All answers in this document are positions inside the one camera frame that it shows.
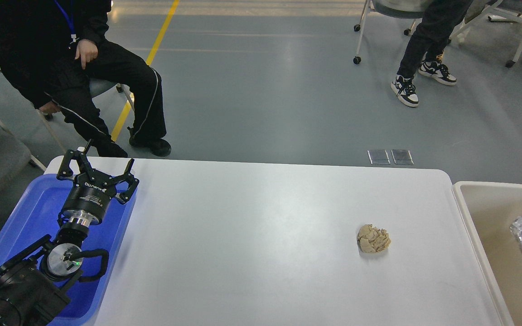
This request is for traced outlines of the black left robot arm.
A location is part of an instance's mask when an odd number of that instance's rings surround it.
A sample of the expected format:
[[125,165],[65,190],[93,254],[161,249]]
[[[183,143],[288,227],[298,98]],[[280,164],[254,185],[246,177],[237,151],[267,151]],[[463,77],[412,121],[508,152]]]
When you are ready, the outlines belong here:
[[69,150],[57,173],[73,186],[58,213],[58,233],[44,235],[0,266],[0,326],[46,326],[70,303],[70,287],[107,273],[107,249],[84,250],[92,225],[102,223],[110,202],[126,204],[139,180],[130,159],[122,175],[92,167],[88,147]]

